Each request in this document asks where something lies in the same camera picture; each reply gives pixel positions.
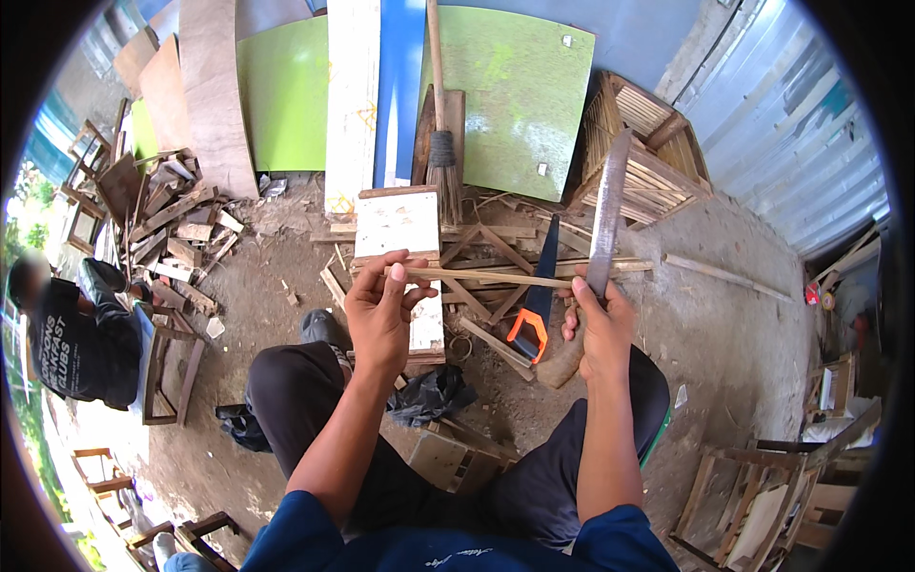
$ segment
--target left hand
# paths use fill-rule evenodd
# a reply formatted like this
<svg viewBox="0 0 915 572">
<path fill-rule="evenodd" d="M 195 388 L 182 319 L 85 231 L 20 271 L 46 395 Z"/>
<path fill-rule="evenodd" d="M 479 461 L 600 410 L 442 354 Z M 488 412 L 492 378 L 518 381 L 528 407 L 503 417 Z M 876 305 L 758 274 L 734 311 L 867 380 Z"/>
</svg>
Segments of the left hand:
<svg viewBox="0 0 915 572">
<path fill-rule="evenodd" d="M 426 268 L 429 261 L 409 258 L 403 249 L 376 256 L 362 271 L 346 295 L 347 321 L 356 352 L 356 372 L 371 372 L 385 382 L 404 370 L 410 350 L 410 312 L 420 300 L 435 297 L 438 290 L 429 281 L 416 278 L 418 286 L 406 289 L 406 267 Z M 385 276 L 384 268 L 391 267 Z"/>
</svg>

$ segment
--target slatted wooden crate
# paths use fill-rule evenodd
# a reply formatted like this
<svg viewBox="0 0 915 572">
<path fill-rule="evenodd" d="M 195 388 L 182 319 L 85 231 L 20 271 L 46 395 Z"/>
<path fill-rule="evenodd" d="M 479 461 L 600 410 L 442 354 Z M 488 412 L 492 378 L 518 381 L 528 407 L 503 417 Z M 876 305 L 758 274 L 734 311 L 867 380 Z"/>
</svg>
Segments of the slatted wooden crate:
<svg viewBox="0 0 915 572">
<path fill-rule="evenodd" d="M 572 194 L 570 211 L 597 204 L 597 185 L 613 138 L 631 127 L 622 214 L 638 227 L 667 218 L 712 197 L 702 151 L 682 114 L 642 88 L 607 71 L 597 96 L 582 118 L 585 152 L 582 184 Z"/>
</svg>

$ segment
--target fingernail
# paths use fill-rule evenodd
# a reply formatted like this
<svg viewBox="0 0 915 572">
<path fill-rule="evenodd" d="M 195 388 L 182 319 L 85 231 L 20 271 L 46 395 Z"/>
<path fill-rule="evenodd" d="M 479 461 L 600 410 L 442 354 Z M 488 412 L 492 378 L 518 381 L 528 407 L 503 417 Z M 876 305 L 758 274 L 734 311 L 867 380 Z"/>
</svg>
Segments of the fingernail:
<svg viewBox="0 0 915 572">
<path fill-rule="evenodd" d="M 403 282 L 405 277 L 406 277 L 406 268 L 404 268 L 403 264 L 400 264 L 399 262 L 395 262 L 391 266 L 391 278 L 393 278 L 397 282 Z"/>
</svg>

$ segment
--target concrete floor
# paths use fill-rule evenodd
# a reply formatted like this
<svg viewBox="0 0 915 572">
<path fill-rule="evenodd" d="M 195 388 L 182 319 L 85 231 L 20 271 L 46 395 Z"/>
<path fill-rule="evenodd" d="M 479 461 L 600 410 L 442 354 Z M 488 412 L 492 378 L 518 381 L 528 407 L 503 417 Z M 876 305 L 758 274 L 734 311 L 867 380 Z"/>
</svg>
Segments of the concrete floor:
<svg viewBox="0 0 915 572">
<path fill-rule="evenodd" d="M 318 277 L 334 253 L 332 245 L 312 244 L 307 234 L 291 230 L 324 224 L 318 184 L 307 181 L 308 177 L 292 178 L 284 198 L 236 211 L 249 228 L 284 229 L 260 241 L 246 233 L 235 255 L 223 259 L 200 287 L 222 305 L 226 331 L 217 340 L 207 339 L 186 428 L 137 428 L 126 414 L 98 404 L 70 407 L 75 424 L 72 442 L 98 446 L 103 441 L 112 447 L 136 475 L 151 510 L 163 518 L 229 513 L 242 534 L 217 532 L 213 542 L 235 564 L 242 562 L 251 539 L 275 511 L 285 480 L 273 456 L 247 451 L 220 431 L 213 406 L 241 403 L 247 368 L 257 352 L 296 342 L 297 321 L 305 309 L 333 306 Z M 481 210 L 483 221 L 493 223 L 493 217 L 501 216 L 500 208 Z M 671 424 L 643 471 L 644 508 L 655 533 L 665 538 L 693 485 L 700 444 L 742 447 L 750 437 L 797 436 L 804 373 L 815 351 L 812 313 L 800 300 L 803 276 L 798 257 L 768 226 L 727 199 L 695 205 L 641 232 L 623 231 L 618 244 L 621 254 L 658 265 L 653 281 L 638 273 L 621 284 L 640 315 L 636 343 L 667 376 L 671 403 L 681 385 L 688 394 L 685 405 L 672 410 Z M 791 293 L 798 301 L 787 304 L 663 266 L 663 252 L 745 275 Z M 349 277 L 339 264 L 332 269 L 347 287 Z M 299 308 L 289 306 L 281 280 L 299 294 Z M 555 305 L 554 324 L 562 309 L 560 303 Z M 341 312 L 334 308 L 334 314 Z M 447 316 L 447 321 L 454 318 Z M 200 315 L 192 316 L 191 322 L 197 331 L 206 324 Z M 458 342 L 455 350 L 460 357 L 466 346 Z M 448 357 L 456 359 L 451 352 Z M 478 340 L 464 368 L 479 400 L 460 418 L 502 443 L 513 442 L 521 453 L 544 442 L 568 407 L 585 396 L 578 378 L 558 391 L 525 382 Z M 174 387 L 167 386 L 167 391 Z M 489 405 L 485 411 L 484 404 Z M 402 429 L 387 419 L 382 433 L 404 456 L 418 437 L 417 430 Z M 727 486 L 722 490 L 729 492 Z M 666 544 L 684 569 L 692 568 L 679 549 Z"/>
</svg>

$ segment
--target machete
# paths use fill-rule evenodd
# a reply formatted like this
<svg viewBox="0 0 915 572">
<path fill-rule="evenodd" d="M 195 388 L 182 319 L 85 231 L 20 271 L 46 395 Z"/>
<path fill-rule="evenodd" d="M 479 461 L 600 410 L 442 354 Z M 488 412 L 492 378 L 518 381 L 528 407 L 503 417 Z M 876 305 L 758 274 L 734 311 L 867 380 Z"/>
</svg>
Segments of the machete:
<svg viewBox="0 0 915 572">
<path fill-rule="evenodd" d="M 604 293 L 610 279 L 613 265 L 613 244 L 617 239 L 619 208 L 623 201 L 623 184 L 626 180 L 626 163 L 632 145 L 632 129 L 626 129 L 610 143 L 604 173 L 597 188 L 597 211 L 591 238 L 591 253 L 588 257 L 585 280 L 597 295 L 601 306 L 607 304 Z M 547 387 L 559 389 L 578 371 L 578 364 L 585 355 L 585 312 L 579 307 L 578 328 L 575 337 L 563 344 L 552 358 L 537 365 L 537 379 Z"/>
</svg>

